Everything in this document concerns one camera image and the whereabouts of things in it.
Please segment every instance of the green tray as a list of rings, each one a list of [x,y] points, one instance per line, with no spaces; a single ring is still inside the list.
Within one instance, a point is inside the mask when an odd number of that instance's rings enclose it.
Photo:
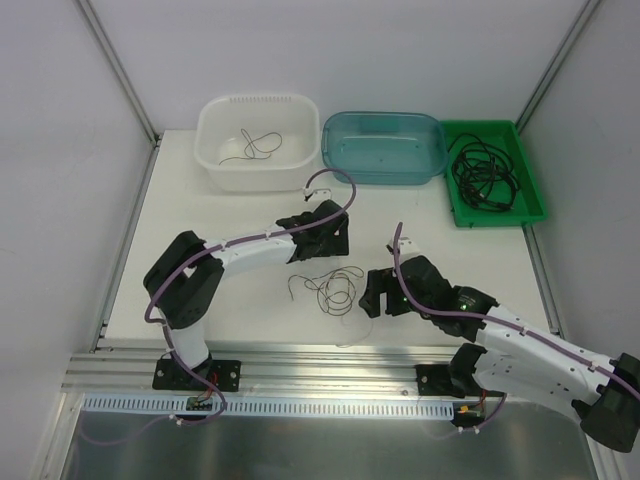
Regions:
[[[516,195],[513,209],[508,212],[483,212],[465,204],[458,194],[458,187],[453,175],[451,175],[451,164],[465,144],[461,140],[449,153],[450,162],[445,173],[453,217],[457,227],[525,226],[547,218],[547,210],[542,201],[540,190],[513,122],[509,120],[445,120],[442,122],[442,126],[446,132],[447,147],[461,133],[473,133],[483,141],[505,150],[513,158],[514,175],[521,186],[521,190]],[[509,198],[509,189],[506,185],[504,185],[502,192],[506,201]],[[500,189],[496,189],[496,197],[494,198],[499,200],[500,193]]]

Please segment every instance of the black cable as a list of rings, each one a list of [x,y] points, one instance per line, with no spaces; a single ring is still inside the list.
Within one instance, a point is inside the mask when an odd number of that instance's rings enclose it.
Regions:
[[[364,270],[351,265],[336,268],[335,270],[331,270],[324,275],[314,278],[303,275],[291,275],[287,281],[291,300],[294,299],[293,290],[291,290],[291,280],[301,278],[304,280],[303,285],[305,288],[316,292],[316,299],[320,310],[334,317],[342,317],[351,311],[356,300],[356,286],[353,280],[351,280],[350,275],[354,278],[364,278]],[[317,280],[322,280],[323,278],[326,278],[326,280],[320,284],[316,283]],[[335,283],[340,280],[346,283],[344,288],[335,287]]]
[[[520,182],[513,173],[511,155],[472,133],[458,135],[449,146],[449,153],[463,137],[471,137],[473,141],[462,146],[451,165],[451,174],[462,201],[475,210],[485,212],[512,210]],[[509,187],[507,201],[495,199],[496,186],[501,184]]]
[[[244,139],[247,141],[247,146],[244,147],[244,157],[227,157],[224,160],[221,160],[220,163],[218,165],[222,165],[224,162],[226,162],[227,160],[267,160],[268,158],[271,158],[271,154],[273,152],[275,152],[277,149],[279,149],[282,146],[282,135],[280,135],[278,132],[269,132],[265,135],[262,135],[261,137],[258,137],[256,139],[252,139],[251,136],[249,135],[249,132],[247,132],[244,128],[240,129],[240,133],[242,134],[242,136],[244,137]],[[278,143],[278,145],[274,148],[272,148],[271,150],[261,150],[256,146],[256,142],[259,142],[260,140],[264,140],[267,137],[270,137],[271,135],[275,135],[278,137],[278,139],[280,140],[280,142]],[[258,153],[263,153],[266,155],[266,157],[258,157],[258,155],[256,154],[256,152]]]

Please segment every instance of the white table surface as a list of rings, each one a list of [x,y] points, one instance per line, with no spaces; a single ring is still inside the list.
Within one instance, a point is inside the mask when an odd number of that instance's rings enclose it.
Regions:
[[[142,279],[177,234],[193,230],[204,239],[260,231],[275,220],[308,210],[302,193],[225,194],[217,191],[193,158],[194,131],[167,131],[135,231],[105,338],[160,339],[160,328],[143,320],[149,297]],[[330,186],[344,203],[350,192],[330,174],[314,186]],[[360,308],[343,318],[320,311],[315,293],[293,274],[319,276],[344,265],[365,272],[392,266],[385,245],[398,221],[422,252],[452,284],[469,285],[494,296],[534,326],[548,329],[533,268],[519,228],[458,229],[446,185],[436,178],[419,187],[358,188],[349,210],[350,255],[266,267],[221,282],[206,315],[207,340],[325,345],[455,346],[417,314],[371,320]],[[357,282],[358,298],[365,279]]]

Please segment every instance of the blue plastic container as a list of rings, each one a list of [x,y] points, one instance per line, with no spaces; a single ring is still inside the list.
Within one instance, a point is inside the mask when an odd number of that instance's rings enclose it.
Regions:
[[[435,118],[417,113],[342,112],[324,124],[322,158],[356,183],[422,185],[449,161],[445,133]],[[346,182],[342,175],[335,176]]]

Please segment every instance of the white wall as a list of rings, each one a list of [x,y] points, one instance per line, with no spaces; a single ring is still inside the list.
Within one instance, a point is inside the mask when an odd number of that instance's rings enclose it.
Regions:
[[[569,337],[640,357],[640,3],[607,0],[525,128]],[[637,477],[640,446],[627,460]]]
[[[73,2],[0,13],[0,478],[26,478],[150,152]]]
[[[584,0],[94,0],[159,130],[211,99],[516,120]]]

